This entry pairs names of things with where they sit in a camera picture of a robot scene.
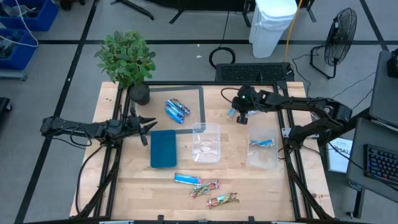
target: blue bin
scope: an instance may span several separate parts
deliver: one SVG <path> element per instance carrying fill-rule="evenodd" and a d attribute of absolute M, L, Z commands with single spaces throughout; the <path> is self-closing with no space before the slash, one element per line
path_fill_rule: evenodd
<path fill-rule="evenodd" d="M 16 6 L 15 0 L 3 0 L 8 6 Z M 36 18 L 24 18 L 26 26 L 31 31 L 48 31 L 58 14 L 57 6 L 51 0 L 18 0 L 19 5 L 40 7 Z M 26 29 L 20 17 L 0 17 L 0 22 L 7 28 Z"/>
<path fill-rule="evenodd" d="M 22 29 L 0 29 L 0 35 L 3 37 L 7 35 L 12 35 L 14 32 L 19 32 L 22 34 L 20 43 L 35 45 L 36 41 L 30 36 L 26 30 Z M 0 58 L 0 68 L 1 69 L 13 69 L 13 70 L 23 70 L 29 63 L 30 58 L 32 58 L 36 47 L 29 47 L 25 45 L 17 44 L 14 47 L 11 55 L 8 58 Z"/>

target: wooden table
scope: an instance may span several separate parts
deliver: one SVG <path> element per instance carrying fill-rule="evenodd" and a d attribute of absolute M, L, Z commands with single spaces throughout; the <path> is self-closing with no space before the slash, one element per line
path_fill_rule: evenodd
<path fill-rule="evenodd" d="M 205 120 L 218 123 L 221 128 L 221 160 L 216 164 L 198 164 L 192 160 L 192 134 L 177 135 L 178 165 L 176 169 L 153 169 L 150 167 L 150 136 L 148 146 L 141 144 L 139 137 L 129 137 L 123 141 L 123 151 L 116 184 L 112 219 L 156 220 L 164 215 L 165 220 L 230 220 L 247 221 L 254 216 L 257 221 L 294 220 L 288 175 L 285 162 L 279 160 L 276 169 L 263 170 L 246 167 L 248 130 L 253 126 L 275 129 L 282 147 L 277 113 L 258 113 L 249 117 L 248 125 L 237 124 L 227 119 L 231 108 L 220 95 L 225 86 L 202 86 Z M 290 96 L 305 96 L 303 84 L 288 83 Z M 271 86 L 256 86 L 257 89 L 273 91 Z M 93 121 L 105 121 L 112 117 L 117 85 L 104 82 L 96 106 Z M 137 107 L 137 114 L 156 117 L 155 129 L 189 129 L 200 122 L 198 90 L 151 92 L 150 103 Z M 226 90 L 224 95 L 232 99 L 234 90 Z M 191 115 L 183 125 L 173 122 L 165 115 L 164 100 L 177 98 L 191 109 Z M 296 125 L 311 122 L 309 112 L 293 111 Z M 308 139 L 304 145 L 318 150 L 317 142 Z M 98 142 L 87 147 L 84 160 L 98 147 Z M 103 166 L 105 150 L 102 149 L 86 165 L 80 185 L 80 208 L 91 199 L 97 189 Z M 303 167 L 309 191 L 325 211 L 334 217 L 322 161 L 317 153 L 301 150 Z M 219 180 L 221 188 L 197 198 L 190 196 L 192 185 L 174 182 L 174 173 L 202 177 L 203 182 Z M 222 194 L 237 192 L 239 202 L 231 202 L 213 209 L 207 209 L 206 201 Z M 303 197 L 297 187 L 297 197 L 301 216 L 305 216 Z M 105 214 L 108 191 L 104 193 L 101 215 Z M 75 215 L 72 206 L 71 215 Z"/>

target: black fan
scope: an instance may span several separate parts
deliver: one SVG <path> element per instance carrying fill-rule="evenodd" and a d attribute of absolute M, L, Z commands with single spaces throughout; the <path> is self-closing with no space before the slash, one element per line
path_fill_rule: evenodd
<path fill-rule="evenodd" d="M 310 65 L 318 70 L 322 75 L 328 79 L 336 76 L 336 67 L 340 64 L 347 56 L 348 50 L 353 43 L 354 35 L 356 30 L 356 13 L 350 8 L 346 8 L 340 11 L 337 16 L 333 19 L 333 23 L 330 27 L 328 38 L 324 44 L 311 49 L 311 61 Z M 325 48 L 325 62 L 334 67 L 333 76 L 327 75 L 325 72 L 317 68 L 313 63 L 313 51 Z"/>

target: fan grille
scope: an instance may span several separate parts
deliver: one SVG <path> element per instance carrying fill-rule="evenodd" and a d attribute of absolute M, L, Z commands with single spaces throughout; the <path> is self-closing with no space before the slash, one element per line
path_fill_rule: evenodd
<path fill-rule="evenodd" d="M 325 43 L 325 62 L 330 65 L 340 64 L 347 56 L 353 43 L 356 30 L 356 13 L 347 8 L 334 18 Z"/>

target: green leaves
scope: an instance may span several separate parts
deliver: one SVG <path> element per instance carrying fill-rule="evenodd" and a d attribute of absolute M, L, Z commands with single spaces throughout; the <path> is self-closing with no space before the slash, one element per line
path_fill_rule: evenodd
<path fill-rule="evenodd" d="M 149 71 L 156 69 L 152 58 L 156 56 L 146 46 L 145 40 L 138 32 L 119 32 L 107 35 L 105 44 L 101 45 L 94 57 L 99 57 L 99 68 L 106 71 L 112 82 L 120 82 L 124 88 L 140 85 L 144 78 L 152 78 Z"/>

